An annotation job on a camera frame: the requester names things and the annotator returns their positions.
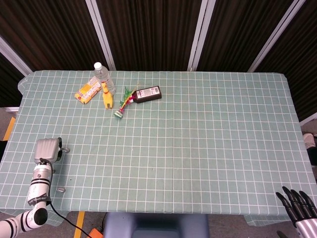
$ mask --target yellow toy duck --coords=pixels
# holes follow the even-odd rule
[[[104,91],[103,93],[104,105],[106,109],[112,109],[112,105],[113,105],[112,95],[107,88],[106,82],[102,81],[101,86],[103,87],[103,91]]]

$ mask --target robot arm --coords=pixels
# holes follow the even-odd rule
[[[45,224],[48,219],[46,206],[51,202],[52,164],[61,159],[63,151],[69,152],[69,149],[62,148],[61,138],[38,140],[34,158],[37,165],[33,171],[27,198],[33,209],[0,221],[1,238],[14,238],[21,232],[27,232]]]

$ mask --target orange object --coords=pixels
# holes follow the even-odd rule
[[[96,228],[93,228],[89,234],[92,238],[103,238],[104,235],[101,234]]]

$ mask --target green grid tablecloth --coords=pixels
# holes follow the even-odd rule
[[[242,214],[250,225],[288,220],[275,192],[317,186],[286,78],[276,73],[113,71],[114,109],[102,93],[75,92],[91,71],[37,71],[0,164],[0,208],[26,202],[41,138],[62,137],[70,153],[53,166],[57,210]],[[159,85],[162,99],[113,116],[124,86]],[[65,193],[56,188],[66,188]],[[49,224],[61,220],[50,212]]]

